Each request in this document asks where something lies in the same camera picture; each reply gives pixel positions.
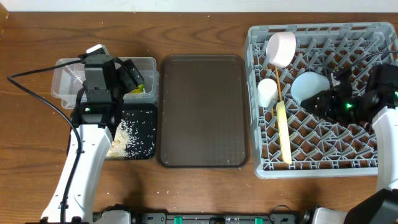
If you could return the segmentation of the green orange snack wrapper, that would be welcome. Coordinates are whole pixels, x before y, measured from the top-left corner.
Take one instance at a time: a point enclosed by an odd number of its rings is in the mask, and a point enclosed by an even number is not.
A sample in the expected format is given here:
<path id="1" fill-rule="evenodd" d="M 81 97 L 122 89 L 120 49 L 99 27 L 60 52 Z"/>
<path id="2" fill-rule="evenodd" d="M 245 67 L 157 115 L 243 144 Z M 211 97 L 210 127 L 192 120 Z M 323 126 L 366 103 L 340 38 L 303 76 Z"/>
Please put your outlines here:
<path id="1" fill-rule="evenodd" d="M 141 93 L 145 93 L 145 87 L 144 84 L 140 84 L 136 89 L 134 89 L 133 91 L 130 91 L 130 93 L 132 94 L 141 94 Z"/>

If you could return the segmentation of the light blue bowl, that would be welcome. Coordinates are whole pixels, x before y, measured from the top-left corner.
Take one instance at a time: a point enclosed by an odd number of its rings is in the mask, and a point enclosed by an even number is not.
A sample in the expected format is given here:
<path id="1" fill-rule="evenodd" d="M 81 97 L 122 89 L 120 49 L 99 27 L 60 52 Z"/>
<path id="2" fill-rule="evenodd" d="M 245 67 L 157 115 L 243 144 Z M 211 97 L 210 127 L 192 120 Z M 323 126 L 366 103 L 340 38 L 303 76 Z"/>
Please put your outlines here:
<path id="1" fill-rule="evenodd" d="M 315 72 L 304 72 L 294 80 L 290 93 L 294 101 L 300 105 L 303 100 L 329 88 L 330 82 L 327 77 Z"/>

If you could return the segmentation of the yellow plate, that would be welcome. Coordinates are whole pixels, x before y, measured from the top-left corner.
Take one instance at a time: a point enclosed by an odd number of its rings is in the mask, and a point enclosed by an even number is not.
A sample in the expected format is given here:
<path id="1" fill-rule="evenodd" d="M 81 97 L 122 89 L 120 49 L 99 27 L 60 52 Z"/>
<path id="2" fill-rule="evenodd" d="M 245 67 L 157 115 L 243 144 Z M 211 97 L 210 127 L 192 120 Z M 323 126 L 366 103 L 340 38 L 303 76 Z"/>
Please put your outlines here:
<path id="1" fill-rule="evenodd" d="M 290 149 L 289 127 L 287 124 L 286 109 L 283 101 L 277 103 L 276 112 L 277 112 L 277 122 L 279 129 L 279 141 L 280 141 L 280 150 L 282 153 L 282 160 L 286 164 L 291 165 L 292 155 Z"/>

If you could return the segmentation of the wooden chopstick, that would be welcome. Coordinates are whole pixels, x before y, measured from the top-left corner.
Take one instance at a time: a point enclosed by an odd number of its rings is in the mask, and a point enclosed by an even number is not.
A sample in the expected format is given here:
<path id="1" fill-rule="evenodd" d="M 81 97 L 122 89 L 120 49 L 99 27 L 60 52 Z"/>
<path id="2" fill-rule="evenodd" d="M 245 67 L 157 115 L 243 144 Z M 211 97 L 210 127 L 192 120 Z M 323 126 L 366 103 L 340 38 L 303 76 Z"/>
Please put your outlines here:
<path id="1" fill-rule="evenodd" d="M 268 73 L 268 71 L 269 71 L 269 67 L 268 67 L 268 65 L 266 65 L 266 72 Z M 272 119 L 274 118 L 274 108 L 273 107 L 271 108 L 271 118 Z"/>
<path id="2" fill-rule="evenodd" d="M 276 80 L 277 80 L 277 89 L 278 89 L 278 94 L 279 94 L 279 101 L 282 102 L 283 98 L 282 98 L 282 91 L 281 91 L 281 87 L 280 87 L 279 71 L 278 71 L 278 67 L 276 65 L 275 65 L 275 75 L 276 75 Z"/>

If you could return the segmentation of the cream white cup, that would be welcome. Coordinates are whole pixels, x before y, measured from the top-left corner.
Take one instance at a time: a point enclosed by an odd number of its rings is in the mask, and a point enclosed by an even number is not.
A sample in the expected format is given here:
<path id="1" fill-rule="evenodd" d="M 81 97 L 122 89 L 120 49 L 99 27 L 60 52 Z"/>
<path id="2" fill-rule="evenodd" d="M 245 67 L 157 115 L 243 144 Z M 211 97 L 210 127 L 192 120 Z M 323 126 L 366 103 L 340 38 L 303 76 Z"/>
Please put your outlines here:
<path id="1" fill-rule="evenodd" d="M 267 108 L 272 100 L 278 98 L 277 83 L 270 78 L 261 80 L 257 86 L 257 96 L 259 106 Z"/>

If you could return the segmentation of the white bowl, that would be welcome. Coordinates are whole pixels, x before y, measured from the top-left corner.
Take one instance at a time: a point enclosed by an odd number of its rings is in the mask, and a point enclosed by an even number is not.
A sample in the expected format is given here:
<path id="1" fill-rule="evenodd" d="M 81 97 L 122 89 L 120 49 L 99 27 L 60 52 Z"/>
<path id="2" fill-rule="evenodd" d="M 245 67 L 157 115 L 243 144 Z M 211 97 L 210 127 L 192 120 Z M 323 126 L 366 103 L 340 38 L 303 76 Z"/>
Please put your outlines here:
<path id="1" fill-rule="evenodd" d="M 266 48 L 269 63 L 280 68 L 287 67 L 295 55 L 296 44 L 293 32 L 276 32 L 273 34 Z"/>

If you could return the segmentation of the rice pile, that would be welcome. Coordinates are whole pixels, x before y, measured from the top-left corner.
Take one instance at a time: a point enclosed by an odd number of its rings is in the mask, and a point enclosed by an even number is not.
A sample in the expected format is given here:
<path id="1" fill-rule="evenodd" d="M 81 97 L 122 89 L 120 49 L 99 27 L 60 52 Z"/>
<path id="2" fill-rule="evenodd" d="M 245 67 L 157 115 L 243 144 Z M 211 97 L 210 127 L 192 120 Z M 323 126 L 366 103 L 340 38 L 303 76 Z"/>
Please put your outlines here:
<path id="1" fill-rule="evenodd" d="M 124 110 L 106 160 L 146 160 L 155 155 L 156 110 Z"/>

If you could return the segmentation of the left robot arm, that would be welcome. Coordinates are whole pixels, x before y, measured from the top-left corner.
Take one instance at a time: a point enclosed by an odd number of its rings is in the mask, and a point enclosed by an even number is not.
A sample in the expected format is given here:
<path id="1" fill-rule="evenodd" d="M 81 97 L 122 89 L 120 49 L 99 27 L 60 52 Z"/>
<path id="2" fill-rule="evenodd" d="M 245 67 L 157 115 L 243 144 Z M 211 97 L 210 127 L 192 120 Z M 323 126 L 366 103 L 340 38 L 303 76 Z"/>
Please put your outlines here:
<path id="1" fill-rule="evenodd" d="M 81 57 L 85 81 L 69 119 L 65 165 L 41 223 L 92 223 L 96 189 L 107 152 L 121 122 L 124 95 L 144 79 L 131 59 L 109 54 Z"/>

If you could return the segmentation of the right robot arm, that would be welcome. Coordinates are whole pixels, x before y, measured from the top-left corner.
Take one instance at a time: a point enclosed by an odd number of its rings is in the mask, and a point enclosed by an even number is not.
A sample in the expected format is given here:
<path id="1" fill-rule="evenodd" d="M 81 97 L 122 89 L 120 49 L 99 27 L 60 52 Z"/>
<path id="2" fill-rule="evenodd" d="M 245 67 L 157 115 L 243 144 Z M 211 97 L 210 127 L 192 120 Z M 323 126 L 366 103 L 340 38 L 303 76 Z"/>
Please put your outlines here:
<path id="1" fill-rule="evenodd" d="M 297 78 L 293 99 L 307 112 L 338 124 L 369 123 L 376 135 L 376 193 L 348 212 L 316 208 L 312 223 L 397 223 L 397 66 L 375 65 L 364 93 L 353 96 L 351 71 Z"/>

